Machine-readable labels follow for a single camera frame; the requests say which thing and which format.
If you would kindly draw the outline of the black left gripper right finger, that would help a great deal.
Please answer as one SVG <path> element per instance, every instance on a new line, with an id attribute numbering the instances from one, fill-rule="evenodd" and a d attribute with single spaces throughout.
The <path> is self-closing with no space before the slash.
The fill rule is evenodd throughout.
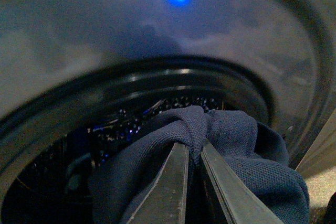
<path id="1" fill-rule="evenodd" d="M 282 223 L 209 141 L 201 151 L 201 174 L 211 223 Z"/>

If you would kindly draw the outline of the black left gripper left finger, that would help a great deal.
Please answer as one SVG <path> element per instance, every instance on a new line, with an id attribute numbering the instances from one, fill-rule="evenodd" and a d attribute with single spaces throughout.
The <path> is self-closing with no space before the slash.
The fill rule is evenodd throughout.
<path id="1" fill-rule="evenodd" d="M 185 223 L 189 151 L 175 143 L 149 191 L 121 223 Z"/>

